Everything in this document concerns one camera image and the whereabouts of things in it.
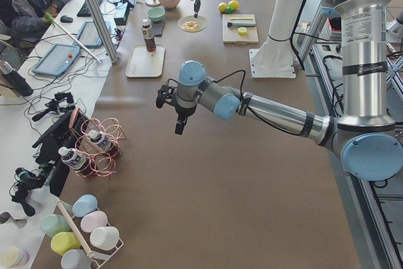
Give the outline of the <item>glazed twisted donut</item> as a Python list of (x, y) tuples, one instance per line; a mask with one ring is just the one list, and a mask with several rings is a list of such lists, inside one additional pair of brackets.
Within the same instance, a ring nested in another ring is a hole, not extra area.
[(199, 29), (199, 24), (196, 21), (187, 21), (183, 24), (183, 29), (186, 31), (196, 31)]

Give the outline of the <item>cream rabbit tray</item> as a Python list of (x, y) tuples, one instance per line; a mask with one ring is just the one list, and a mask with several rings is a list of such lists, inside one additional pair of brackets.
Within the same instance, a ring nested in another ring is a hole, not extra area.
[(162, 75), (165, 45), (158, 43), (155, 52), (148, 52), (144, 44), (135, 44), (129, 55), (125, 75), (129, 78), (159, 77)]

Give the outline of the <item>yellow lemon lower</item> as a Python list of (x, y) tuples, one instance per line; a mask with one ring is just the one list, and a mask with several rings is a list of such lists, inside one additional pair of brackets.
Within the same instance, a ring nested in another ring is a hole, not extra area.
[(227, 3), (220, 3), (218, 5), (218, 9), (221, 13), (223, 13), (227, 9)]

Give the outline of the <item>yellow lemon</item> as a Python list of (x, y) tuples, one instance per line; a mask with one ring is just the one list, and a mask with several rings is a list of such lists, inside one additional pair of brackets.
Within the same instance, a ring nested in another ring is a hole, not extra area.
[(223, 13), (227, 9), (227, 3), (220, 3), (218, 5), (218, 9), (221, 13)]
[(239, 8), (239, 2), (237, 0), (232, 0), (228, 2), (228, 8), (232, 8), (234, 11)]

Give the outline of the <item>green lime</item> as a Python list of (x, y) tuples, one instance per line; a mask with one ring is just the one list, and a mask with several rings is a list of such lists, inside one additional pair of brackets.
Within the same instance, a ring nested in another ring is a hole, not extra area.
[(232, 14), (234, 12), (234, 9), (232, 7), (227, 7), (225, 10), (226, 14)]

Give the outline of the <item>yellow lemon upper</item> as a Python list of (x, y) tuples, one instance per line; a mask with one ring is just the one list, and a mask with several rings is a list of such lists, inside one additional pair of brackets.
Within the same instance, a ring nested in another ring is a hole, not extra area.
[(232, 8), (234, 11), (239, 8), (239, 2), (237, 0), (232, 0), (228, 2), (228, 8)]

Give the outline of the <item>yellow plastic knife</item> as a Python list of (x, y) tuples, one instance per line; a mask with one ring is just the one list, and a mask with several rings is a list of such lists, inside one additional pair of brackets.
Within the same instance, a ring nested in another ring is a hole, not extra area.
[(253, 17), (250, 16), (235, 16), (235, 17), (230, 17), (230, 20), (253, 20)]

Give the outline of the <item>mint green bowl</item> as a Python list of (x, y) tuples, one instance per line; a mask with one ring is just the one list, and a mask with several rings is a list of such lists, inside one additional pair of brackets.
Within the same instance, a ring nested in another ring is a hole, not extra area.
[(147, 11), (147, 17), (153, 22), (160, 22), (164, 19), (166, 11), (164, 8), (155, 7)]

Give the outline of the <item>wooden cutting board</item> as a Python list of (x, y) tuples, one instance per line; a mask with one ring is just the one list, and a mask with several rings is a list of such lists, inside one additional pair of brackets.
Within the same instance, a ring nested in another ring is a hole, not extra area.
[[(230, 17), (235, 16), (250, 16), (253, 20), (230, 20)], [(248, 27), (245, 35), (239, 35), (237, 33), (238, 28), (228, 28), (227, 22), (254, 22), (256, 23), (255, 16), (253, 14), (223, 14), (222, 15), (222, 39), (224, 43), (234, 44), (257, 44), (259, 42), (257, 26)]]

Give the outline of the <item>dark tea bottle upright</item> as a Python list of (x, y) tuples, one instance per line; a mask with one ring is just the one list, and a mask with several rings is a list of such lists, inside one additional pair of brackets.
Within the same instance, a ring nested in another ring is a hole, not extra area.
[(154, 33), (152, 31), (152, 25), (149, 19), (144, 18), (142, 20), (142, 34), (145, 42), (145, 46), (148, 52), (155, 52), (157, 47), (154, 40)]

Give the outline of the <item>bottle in rack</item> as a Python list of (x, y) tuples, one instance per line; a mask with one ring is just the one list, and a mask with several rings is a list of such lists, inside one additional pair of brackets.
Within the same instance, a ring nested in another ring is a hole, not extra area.
[(59, 148), (58, 153), (62, 162), (77, 174), (82, 177), (90, 177), (92, 175), (93, 170), (90, 166), (90, 159), (85, 153), (75, 148), (67, 148), (64, 146)]
[(103, 132), (99, 132), (97, 130), (90, 130), (89, 133), (90, 141), (93, 145), (95, 145), (99, 150), (108, 153), (113, 156), (118, 152), (115, 143), (109, 139), (109, 137)]

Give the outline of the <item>blue teach pendant far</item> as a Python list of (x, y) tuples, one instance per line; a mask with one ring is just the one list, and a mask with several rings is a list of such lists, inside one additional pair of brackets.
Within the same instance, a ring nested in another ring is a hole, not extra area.
[(76, 38), (89, 49), (97, 49), (103, 45), (95, 24), (92, 21), (86, 21), (82, 24)]

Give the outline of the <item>blue teach pendant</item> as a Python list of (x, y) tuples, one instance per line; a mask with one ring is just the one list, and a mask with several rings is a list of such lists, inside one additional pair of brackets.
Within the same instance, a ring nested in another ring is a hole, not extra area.
[(95, 24), (92, 21), (86, 21), (82, 24), (76, 38), (89, 49), (97, 49), (103, 45)]
[(59, 77), (65, 73), (78, 57), (78, 45), (55, 44), (32, 68), (34, 74)]

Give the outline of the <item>black tablet stand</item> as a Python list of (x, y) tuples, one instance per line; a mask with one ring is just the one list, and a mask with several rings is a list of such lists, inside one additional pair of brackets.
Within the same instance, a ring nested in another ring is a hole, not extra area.
[(71, 148), (76, 141), (69, 128), (71, 114), (72, 110), (65, 112), (32, 145), (32, 148), (40, 146), (40, 153), (35, 160), (37, 164), (55, 162), (55, 171), (50, 180), (50, 193), (56, 197), (60, 197), (70, 171), (60, 158), (59, 148)]

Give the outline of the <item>blue cup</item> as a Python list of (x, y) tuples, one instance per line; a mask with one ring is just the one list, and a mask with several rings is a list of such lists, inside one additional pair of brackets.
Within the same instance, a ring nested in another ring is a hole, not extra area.
[(98, 208), (98, 200), (94, 195), (85, 194), (78, 198), (72, 206), (73, 214), (76, 217), (84, 217)]

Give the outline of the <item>pink cup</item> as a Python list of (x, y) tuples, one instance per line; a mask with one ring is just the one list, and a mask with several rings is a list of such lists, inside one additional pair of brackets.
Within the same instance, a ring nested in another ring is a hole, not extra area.
[(81, 219), (81, 230), (86, 233), (91, 233), (97, 227), (104, 227), (108, 224), (107, 215), (101, 211), (97, 210), (85, 215)]

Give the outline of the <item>black computer mouse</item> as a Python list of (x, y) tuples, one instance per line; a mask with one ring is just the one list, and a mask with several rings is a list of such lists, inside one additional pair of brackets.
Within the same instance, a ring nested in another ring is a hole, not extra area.
[(72, 23), (73, 21), (74, 21), (74, 18), (67, 16), (67, 15), (63, 15), (60, 17), (61, 23)]

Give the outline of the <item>white cup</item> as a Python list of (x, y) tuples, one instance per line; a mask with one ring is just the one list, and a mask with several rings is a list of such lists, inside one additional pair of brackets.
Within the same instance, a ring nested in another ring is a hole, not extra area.
[(113, 226), (97, 227), (90, 234), (90, 243), (96, 248), (109, 251), (114, 248), (120, 238), (119, 230)]

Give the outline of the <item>blue teach pendant near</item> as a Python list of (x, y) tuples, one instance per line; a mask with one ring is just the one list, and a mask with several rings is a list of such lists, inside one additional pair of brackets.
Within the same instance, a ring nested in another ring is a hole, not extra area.
[(78, 57), (78, 45), (55, 44), (32, 68), (34, 74), (59, 77), (65, 73)]

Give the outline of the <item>mint cup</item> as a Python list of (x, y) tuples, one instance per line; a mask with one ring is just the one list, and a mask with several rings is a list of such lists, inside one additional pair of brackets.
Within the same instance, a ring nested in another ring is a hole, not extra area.
[(40, 229), (47, 236), (53, 238), (60, 232), (69, 232), (71, 227), (63, 215), (50, 214), (41, 221)]

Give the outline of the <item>aluminium frame post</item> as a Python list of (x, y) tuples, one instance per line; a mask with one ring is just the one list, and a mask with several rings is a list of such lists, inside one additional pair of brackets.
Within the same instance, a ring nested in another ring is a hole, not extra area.
[(97, 0), (85, 0), (86, 4), (89, 7), (91, 12), (91, 16), (95, 27), (98, 31), (98, 34), (103, 42), (103, 46), (106, 49), (106, 53), (110, 58), (112, 64), (118, 62), (118, 54), (116, 52), (115, 46), (113, 45), (112, 39), (110, 37), (109, 31), (105, 25), (105, 21), (101, 14), (101, 10), (99, 8), (99, 4)]

